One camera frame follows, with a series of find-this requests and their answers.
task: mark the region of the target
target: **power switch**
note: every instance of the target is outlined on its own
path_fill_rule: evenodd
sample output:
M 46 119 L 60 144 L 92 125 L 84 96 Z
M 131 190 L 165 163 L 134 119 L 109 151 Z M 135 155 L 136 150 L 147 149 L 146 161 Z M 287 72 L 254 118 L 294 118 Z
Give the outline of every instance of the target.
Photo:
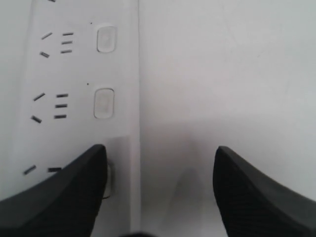
M 94 96 L 94 116 L 97 119 L 109 119 L 114 112 L 114 91 L 99 89 Z
M 115 50 L 117 29 L 114 26 L 105 26 L 98 30 L 97 49 L 100 53 L 110 53 Z

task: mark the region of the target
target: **black object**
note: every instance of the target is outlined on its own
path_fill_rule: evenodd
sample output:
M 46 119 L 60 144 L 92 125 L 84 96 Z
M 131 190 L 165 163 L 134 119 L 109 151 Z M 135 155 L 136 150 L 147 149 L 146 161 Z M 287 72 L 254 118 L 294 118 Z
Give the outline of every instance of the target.
M 217 150 L 213 188 L 229 237 L 316 237 L 316 202 L 272 180 L 228 147 Z
M 0 237 L 89 237 L 106 182 L 106 150 L 95 145 L 44 182 L 1 201 Z

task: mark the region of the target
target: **power strip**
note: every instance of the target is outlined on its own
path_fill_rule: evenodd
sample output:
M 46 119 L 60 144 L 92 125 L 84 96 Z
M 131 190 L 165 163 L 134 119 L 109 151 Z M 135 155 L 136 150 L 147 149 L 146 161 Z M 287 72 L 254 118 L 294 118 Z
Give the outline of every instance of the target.
M 121 228 L 100 227 L 95 236 L 137 226 L 131 219 L 139 213 L 131 206 L 139 205 L 140 192 L 139 185 L 133 188 L 139 175 L 132 172 L 139 172 L 138 68 L 137 0 L 33 0 L 5 196 L 104 144 L 116 182 L 113 201 L 102 206 L 100 218 L 113 219 L 121 208 L 122 216 L 111 222 Z M 126 223 L 119 221 L 126 216 Z

